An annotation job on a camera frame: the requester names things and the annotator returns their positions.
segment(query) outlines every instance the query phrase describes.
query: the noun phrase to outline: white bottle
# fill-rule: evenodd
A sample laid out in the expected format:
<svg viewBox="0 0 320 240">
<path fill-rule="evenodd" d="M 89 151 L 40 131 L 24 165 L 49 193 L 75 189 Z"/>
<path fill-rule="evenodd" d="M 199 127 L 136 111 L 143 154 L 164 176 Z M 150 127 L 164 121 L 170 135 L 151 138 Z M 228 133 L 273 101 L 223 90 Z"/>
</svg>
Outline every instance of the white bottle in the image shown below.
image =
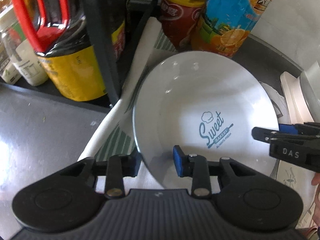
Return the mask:
<svg viewBox="0 0 320 240">
<path fill-rule="evenodd" d="M 11 85 L 21 78 L 20 73 L 9 59 L 2 42 L 0 42 L 0 76 L 7 84 Z"/>
<path fill-rule="evenodd" d="M 13 6 L 0 13 L 0 32 L 8 56 L 26 81 L 32 86 L 46 82 L 48 75 L 23 34 Z"/>
</svg>

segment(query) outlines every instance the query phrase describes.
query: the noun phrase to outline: rolling pin logo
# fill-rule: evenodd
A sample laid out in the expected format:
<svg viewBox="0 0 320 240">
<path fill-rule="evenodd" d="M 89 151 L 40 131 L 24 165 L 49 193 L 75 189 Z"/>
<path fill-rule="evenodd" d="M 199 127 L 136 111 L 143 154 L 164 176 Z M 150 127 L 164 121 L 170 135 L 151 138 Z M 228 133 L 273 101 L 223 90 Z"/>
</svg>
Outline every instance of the rolling pin logo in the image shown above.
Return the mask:
<svg viewBox="0 0 320 240">
<path fill-rule="evenodd" d="M 221 118 L 221 112 L 216 111 L 216 120 L 214 120 L 211 112 L 204 112 L 202 114 L 202 122 L 199 125 L 200 137 L 207 140 L 207 147 L 210 149 L 214 144 L 219 148 L 231 135 L 230 128 L 233 123 L 222 130 L 224 119 Z"/>
</svg>

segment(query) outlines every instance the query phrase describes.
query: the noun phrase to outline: metal screw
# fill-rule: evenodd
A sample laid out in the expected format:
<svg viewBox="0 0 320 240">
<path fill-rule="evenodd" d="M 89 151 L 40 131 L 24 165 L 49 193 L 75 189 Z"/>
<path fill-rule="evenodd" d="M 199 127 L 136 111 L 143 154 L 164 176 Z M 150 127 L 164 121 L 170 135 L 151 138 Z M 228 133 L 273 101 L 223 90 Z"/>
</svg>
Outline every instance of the metal screw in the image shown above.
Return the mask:
<svg viewBox="0 0 320 240">
<path fill-rule="evenodd" d="M 119 197 L 122 195 L 122 190 L 119 188 L 112 188 L 107 191 L 109 197 Z"/>
<path fill-rule="evenodd" d="M 196 188 L 193 191 L 193 194 L 195 194 L 197 197 L 205 197 L 210 194 L 210 191 L 206 188 Z"/>
</svg>

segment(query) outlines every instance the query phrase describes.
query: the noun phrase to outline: stainless steel surface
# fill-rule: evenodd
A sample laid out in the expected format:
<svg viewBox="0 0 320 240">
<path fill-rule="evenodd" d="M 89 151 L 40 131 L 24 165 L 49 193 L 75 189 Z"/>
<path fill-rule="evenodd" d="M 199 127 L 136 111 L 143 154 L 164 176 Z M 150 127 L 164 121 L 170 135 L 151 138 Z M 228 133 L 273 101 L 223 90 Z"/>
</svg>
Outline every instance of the stainless steel surface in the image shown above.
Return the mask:
<svg viewBox="0 0 320 240">
<path fill-rule="evenodd" d="M 285 71 L 294 77 L 301 74 L 301 70 L 290 59 L 252 35 L 244 41 L 232 60 L 247 69 L 259 82 L 273 87 L 282 96 L 280 75 Z"/>
<path fill-rule="evenodd" d="M 23 187 L 77 161 L 106 116 L 0 86 L 0 236 L 20 225 L 11 211 Z"/>
</svg>

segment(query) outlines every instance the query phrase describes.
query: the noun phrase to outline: ribbed surface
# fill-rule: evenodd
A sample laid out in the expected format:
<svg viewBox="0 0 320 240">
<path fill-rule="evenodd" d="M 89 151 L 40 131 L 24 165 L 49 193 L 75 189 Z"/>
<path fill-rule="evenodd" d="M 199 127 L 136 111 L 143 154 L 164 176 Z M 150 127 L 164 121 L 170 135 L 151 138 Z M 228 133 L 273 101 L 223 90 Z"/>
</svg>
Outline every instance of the ribbed surface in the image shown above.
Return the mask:
<svg viewBox="0 0 320 240">
<path fill-rule="evenodd" d="M 210 202 L 191 198 L 186 190 L 131 190 L 107 201 L 88 224 L 66 233 L 20 231 L 12 240 L 303 240 L 294 230 L 258 234 L 225 222 Z"/>
</svg>

